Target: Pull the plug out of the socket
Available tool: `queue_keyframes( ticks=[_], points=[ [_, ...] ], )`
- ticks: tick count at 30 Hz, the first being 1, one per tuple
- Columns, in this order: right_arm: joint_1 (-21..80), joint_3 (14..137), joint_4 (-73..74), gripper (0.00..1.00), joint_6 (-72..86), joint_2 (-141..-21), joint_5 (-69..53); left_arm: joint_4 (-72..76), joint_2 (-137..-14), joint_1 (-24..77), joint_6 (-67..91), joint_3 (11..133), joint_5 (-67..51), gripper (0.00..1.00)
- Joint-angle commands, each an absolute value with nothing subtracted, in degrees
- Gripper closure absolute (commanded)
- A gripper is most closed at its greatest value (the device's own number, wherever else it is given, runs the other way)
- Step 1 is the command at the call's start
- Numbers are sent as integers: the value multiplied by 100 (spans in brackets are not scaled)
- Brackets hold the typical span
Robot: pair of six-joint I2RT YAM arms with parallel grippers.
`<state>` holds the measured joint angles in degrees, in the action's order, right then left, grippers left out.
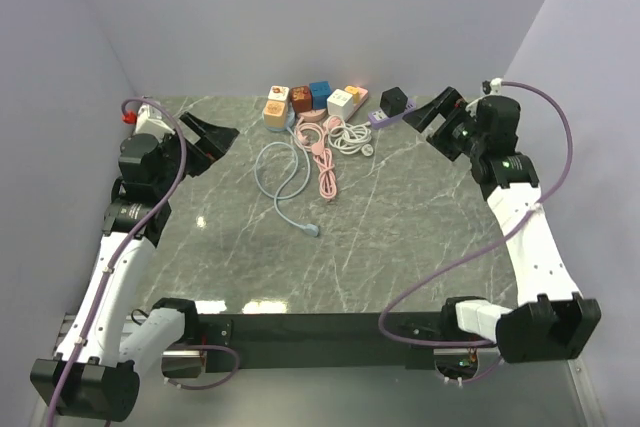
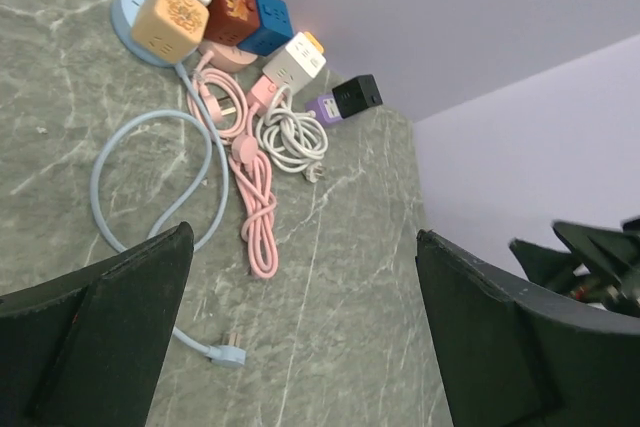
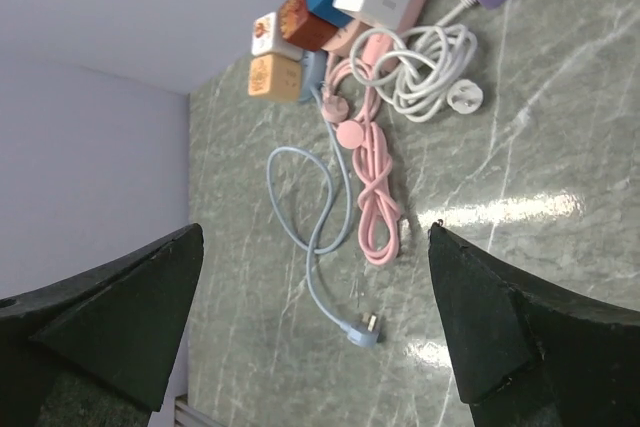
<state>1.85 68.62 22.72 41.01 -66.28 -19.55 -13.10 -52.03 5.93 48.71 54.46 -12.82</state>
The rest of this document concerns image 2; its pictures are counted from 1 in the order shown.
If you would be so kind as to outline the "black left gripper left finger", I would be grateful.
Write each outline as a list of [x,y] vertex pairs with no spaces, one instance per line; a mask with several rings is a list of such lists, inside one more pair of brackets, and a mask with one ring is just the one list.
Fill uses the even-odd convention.
[[145,425],[193,253],[182,222],[2,296],[2,425]]

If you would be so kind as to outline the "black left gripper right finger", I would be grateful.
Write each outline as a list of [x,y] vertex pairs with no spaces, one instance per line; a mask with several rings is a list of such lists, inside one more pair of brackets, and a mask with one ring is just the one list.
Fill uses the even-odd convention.
[[456,426],[636,426],[639,321],[482,261],[435,231],[416,268]]

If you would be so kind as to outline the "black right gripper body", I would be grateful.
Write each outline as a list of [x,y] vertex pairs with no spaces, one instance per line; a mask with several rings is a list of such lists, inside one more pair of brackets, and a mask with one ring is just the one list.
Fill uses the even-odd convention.
[[637,317],[639,219],[623,221],[619,230],[556,221],[552,230],[565,251],[517,238],[509,244],[528,280],[575,301]]

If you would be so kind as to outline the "black cube socket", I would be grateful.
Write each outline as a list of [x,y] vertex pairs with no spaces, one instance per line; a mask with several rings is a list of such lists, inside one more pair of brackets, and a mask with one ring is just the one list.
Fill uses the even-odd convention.
[[332,94],[342,119],[383,104],[382,96],[372,74],[358,75],[347,80],[334,87]]

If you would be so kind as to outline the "purple USB power strip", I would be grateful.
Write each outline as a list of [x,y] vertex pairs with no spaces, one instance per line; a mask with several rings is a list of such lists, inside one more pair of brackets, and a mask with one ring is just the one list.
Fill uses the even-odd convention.
[[343,121],[336,100],[331,93],[320,95],[305,104],[305,110],[323,126],[330,127]]

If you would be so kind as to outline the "pink round socket base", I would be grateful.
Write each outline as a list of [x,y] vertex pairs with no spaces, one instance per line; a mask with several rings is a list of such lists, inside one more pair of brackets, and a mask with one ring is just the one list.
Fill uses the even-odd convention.
[[207,64],[230,74],[240,72],[258,58],[256,54],[240,50],[235,46],[227,46],[209,40],[203,40],[198,46],[198,51],[205,58]]

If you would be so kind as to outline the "pink power strip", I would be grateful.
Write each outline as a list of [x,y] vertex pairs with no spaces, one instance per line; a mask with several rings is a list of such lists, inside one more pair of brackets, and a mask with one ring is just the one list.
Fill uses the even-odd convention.
[[251,109],[255,109],[260,116],[264,115],[270,107],[278,86],[266,75],[262,75],[251,87],[246,98]]

